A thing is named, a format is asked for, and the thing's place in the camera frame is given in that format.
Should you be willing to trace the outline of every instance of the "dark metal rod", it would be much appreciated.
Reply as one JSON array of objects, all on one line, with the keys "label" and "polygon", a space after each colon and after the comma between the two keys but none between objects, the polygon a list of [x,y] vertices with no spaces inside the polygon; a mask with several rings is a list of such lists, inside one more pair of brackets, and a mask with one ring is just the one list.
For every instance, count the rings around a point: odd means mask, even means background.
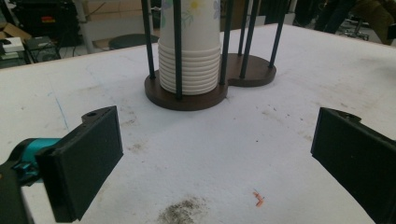
[{"label": "dark metal rod", "polygon": [[174,27],[175,27],[175,64],[176,64],[176,98],[181,100],[182,77],[181,77],[181,0],[174,0]]},{"label": "dark metal rod", "polygon": [[238,56],[242,55],[242,48],[244,47],[245,30],[247,27],[247,17],[248,17],[248,4],[250,0],[245,0],[244,15],[242,16],[242,26],[241,26],[241,37],[239,38],[239,50]]},{"label": "dark metal rod", "polygon": [[242,61],[241,74],[239,75],[240,78],[245,78],[245,73],[248,69],[248,56],[250,53],[251,40],[253,38],[254,24],[256,23],[258,7],[259,7],[259,0],[253,0],[253,6],[250,13],[251,14],[250,22],[247,30],[247,43],[245,45],[245,53],[244,53],[244,59]]},{"label": "dark metal rod", "polygon": [[142,0],[142,11],[143,11],[143,23],[145,25],[145,37],[146,37],[146,47],[148,50],[148,70],[149,78],[155,78],[154,72],[154,61],[152,58],[152,46],[151,46],[151,31],[149,25],[149,4],[147,0]]},{"label": "dark metal rod", "polygon": [[225,27],[224,27],[224,40],[223,51],[221,55],[221,69],[220,69],[220,85],[225,84],[225,75],[227,70],[228,60],[228,47],[230,45],[230,31],[231,31],[231,18],[233,16],[233,0],[228,0],[226,11]]},{"label": "dark metal rod", "polygon": [[281,0],[280,10],[279,10],[278,17],[277,17],[278,20],[277,20],[275,43],[274,43],[273,51],[271,54],[271,61],[270,61],[270,64],[268,65],[269,68],[274,67],[276,53],[277,53],[277,47],[279,46],[280,34],[282,33],[283,22],[285,20],[286,4],[287,4],[287,0]]}]

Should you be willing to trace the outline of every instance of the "table surface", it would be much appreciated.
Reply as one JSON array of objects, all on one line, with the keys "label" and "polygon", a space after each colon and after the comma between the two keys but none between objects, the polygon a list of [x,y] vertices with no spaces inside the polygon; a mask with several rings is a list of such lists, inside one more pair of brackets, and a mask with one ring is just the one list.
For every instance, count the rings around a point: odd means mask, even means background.
[{"label": "table surface", "polygon": [[[257,27],[250,54],[269,59],[275,32]],[[149,101],[144,46],[1,70],[0,162],[23,139],[63,137],[116,105],[124,156],[80,223],[373,223],[310,149],[321,106],[395,138],[396,49],[285,26],[276,68],[269,85],[230,87],[195,112]],[[55,223],[44,186],[23,191],[36,223]]]}]

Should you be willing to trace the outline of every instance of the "wooden base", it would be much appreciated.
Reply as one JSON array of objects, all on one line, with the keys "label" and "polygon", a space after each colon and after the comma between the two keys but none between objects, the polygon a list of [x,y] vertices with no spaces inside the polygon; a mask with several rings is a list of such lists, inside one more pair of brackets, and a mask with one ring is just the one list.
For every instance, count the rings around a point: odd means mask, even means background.
[{"label": "wooden base", "polygon": [[244,56],[236,53],[228,54],[227,77],[228,85],[236,87],[259,87],[272,82],[275,78],[276,67],[269,68],[269,62],[249,55],[245,78],[240,78]]},{"label": "wooden base", "polygon": [[249,55],[245,78],[240,78],[243,56],[229,54],[227,59],[227,74],[225,85],[218,85],[213,91],[200,95],[183,95],[181,100],[176,95],[166,91],[160,84],[160,72],[155,71],[156,78],[145,80],[145,91],[152,103],[163,108],[179,111],[195,111],[208,109],[219,104],[226,96],[228,86],[259,87],[274,80],[276,68],[268,68],[269,62]]}]

